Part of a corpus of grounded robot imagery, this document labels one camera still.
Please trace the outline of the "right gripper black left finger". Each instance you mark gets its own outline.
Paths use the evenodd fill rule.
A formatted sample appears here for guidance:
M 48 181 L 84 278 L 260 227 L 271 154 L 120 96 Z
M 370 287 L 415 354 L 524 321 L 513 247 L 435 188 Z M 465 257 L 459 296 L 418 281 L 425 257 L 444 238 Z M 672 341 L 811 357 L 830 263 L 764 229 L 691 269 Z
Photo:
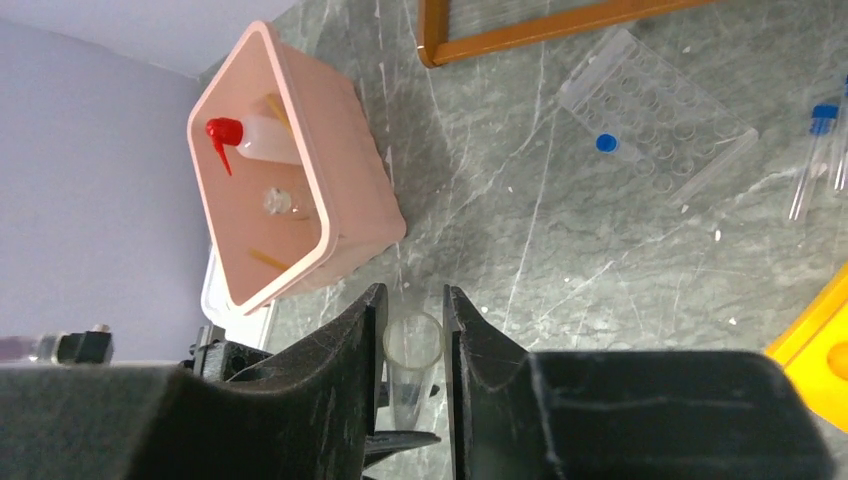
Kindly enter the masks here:
M 358 479 L 375 433 L 370 286 L 334 320 L 236 374 L 177 366 L 5 368 L 5 479 Z

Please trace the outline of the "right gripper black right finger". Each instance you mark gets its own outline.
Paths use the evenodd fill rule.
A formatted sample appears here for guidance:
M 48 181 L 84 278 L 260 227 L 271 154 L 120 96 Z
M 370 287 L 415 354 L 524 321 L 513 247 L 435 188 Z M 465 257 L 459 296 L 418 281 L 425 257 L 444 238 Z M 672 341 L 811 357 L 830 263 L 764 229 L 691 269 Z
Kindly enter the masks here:
M 530 351 L 443 291 L 456 479 L 831 479 L 789 379 L 733 350 Z

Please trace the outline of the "clear glass test tube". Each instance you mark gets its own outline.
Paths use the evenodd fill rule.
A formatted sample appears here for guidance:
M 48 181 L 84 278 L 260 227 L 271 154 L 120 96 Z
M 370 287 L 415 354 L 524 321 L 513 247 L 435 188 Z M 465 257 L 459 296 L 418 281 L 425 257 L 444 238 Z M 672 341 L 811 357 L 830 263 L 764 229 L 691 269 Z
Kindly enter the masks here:
M 427 313 L 391 320 L 383 333 L 383 352 L 393 426 L 415 430 L 444 352 L 441 323 Z

